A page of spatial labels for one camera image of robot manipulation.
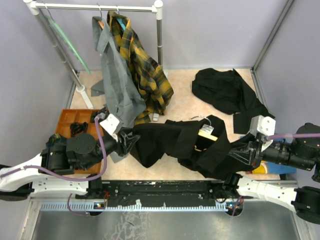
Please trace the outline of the yellow hanger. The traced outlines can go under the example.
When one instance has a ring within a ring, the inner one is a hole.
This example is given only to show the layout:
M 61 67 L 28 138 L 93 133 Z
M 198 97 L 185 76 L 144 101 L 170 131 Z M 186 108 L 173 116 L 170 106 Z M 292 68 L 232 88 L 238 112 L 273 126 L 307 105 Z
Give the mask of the yellow hanger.
M 206 151 L 209 147 L 211 147 L 218 140 L 218 137 L 212 135 L 214 127 L 212 126 L 212 122 L 208 117 L 198 115 L 189 118 L 189 120 L 198 118 L 206 120 L 207 124 L 204 124 L 199 129 L 198 137 L 194 145 L 194 150 L 197 152 L 203 152 Z

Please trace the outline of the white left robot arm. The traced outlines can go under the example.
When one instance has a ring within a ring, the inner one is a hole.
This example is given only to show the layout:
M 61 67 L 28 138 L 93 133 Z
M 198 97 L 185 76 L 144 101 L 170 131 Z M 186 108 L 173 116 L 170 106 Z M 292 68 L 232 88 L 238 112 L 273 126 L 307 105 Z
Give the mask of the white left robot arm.
M 97 199 L 103 195 L 102 178 L 92 173 L 84 178 L 71 178 L 77 170 L 88 170 L 113 152 L 126 156 L 139 135 L 120 131 L 118 139 L 106 134 L 102 141 L 91 134 L 80 133 L 63 138 L 62 142 L 44 149 L 31 160 L 19 165 L 0 167 L 0 198 L 13 202 L 29 196 L 69 196 L 77 199 Z

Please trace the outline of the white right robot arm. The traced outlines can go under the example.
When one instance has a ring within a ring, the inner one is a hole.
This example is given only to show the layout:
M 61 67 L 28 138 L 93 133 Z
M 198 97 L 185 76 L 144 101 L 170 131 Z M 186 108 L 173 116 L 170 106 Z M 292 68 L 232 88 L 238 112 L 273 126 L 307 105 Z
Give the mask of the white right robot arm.
M 312 180 L 320 181 L 320 127 L 305 123 L 295 134 L 275 134 L 275 122 L 252 122 L 253 139 L 229 152 L 229 156 L 258 173 L 293 174 L 297 169 L 314 171 Z M 285 207 L 299 218 L 320 223 L 320 190 L 316 187 L 284 187 L 230 173 L 223 185 L 229 198 L 237 195 L 265 200 Z

